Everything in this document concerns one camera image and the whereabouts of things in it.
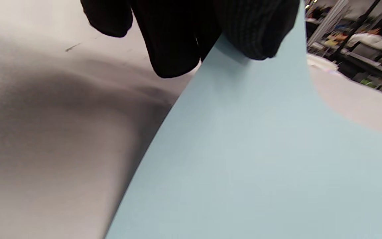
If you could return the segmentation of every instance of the person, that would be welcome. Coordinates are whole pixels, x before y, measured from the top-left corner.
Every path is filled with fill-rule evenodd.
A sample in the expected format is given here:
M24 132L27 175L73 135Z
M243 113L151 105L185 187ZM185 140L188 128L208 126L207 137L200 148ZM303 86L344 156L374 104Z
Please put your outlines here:
M347 36L345 35L339 35L335 37L335 40L340 41L346 38ZM357 33L351 36L349 42L347 42L347 46L353 47L358 42L382 50L382 21L365 33Z
M317 23L319 19L322 17L322 13L323 13L323 9L320 7L316 7L310 14L310 17L306 18L306 22Z

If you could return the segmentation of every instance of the light blue sheet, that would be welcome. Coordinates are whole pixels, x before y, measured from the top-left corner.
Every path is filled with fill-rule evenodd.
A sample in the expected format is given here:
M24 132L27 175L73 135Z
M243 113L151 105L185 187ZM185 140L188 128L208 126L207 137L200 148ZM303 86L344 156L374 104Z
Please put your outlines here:
M315 92L302 11L274 59L219 40L106 238L382 239L382 134Z

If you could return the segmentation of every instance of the white surface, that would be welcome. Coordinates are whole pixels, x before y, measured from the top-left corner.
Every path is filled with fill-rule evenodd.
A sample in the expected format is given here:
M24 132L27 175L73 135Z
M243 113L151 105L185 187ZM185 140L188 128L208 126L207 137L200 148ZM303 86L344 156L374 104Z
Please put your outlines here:
M20 1L0 1L0 239L101 239L191 74L159 79L136 25L101 36L79 0ZM311 73L330 107L382 132L382 93Z

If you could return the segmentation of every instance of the blue paper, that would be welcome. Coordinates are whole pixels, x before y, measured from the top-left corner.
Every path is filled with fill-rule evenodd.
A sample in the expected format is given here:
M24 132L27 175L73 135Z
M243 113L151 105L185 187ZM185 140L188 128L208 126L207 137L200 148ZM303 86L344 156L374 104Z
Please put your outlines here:
M274 59L252 61L218 41L107 239L382 239L382 134L315 92L303 15Z

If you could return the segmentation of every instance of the black pole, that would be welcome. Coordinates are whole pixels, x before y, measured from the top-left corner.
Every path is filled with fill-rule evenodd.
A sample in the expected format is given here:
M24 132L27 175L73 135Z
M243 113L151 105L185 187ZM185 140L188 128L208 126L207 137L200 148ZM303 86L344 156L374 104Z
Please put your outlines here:
M337 59L337 57L341 54L341 50L343 50L343 48L346 46L347 42L349 42L350 38L356 33L356 31L359 29L359 27L362 26L362 24L368 18L369 14L373 11L373 9L377 6L377 4L380 1L381 0L375 0L371 4L371 6L368 8L368 10L365 12L365 14L359 17L359 19L355 23L353 30L349 33L349 36L347 36L347 38L341 43L341 45L338 47L338 49L332 54L333 59Z

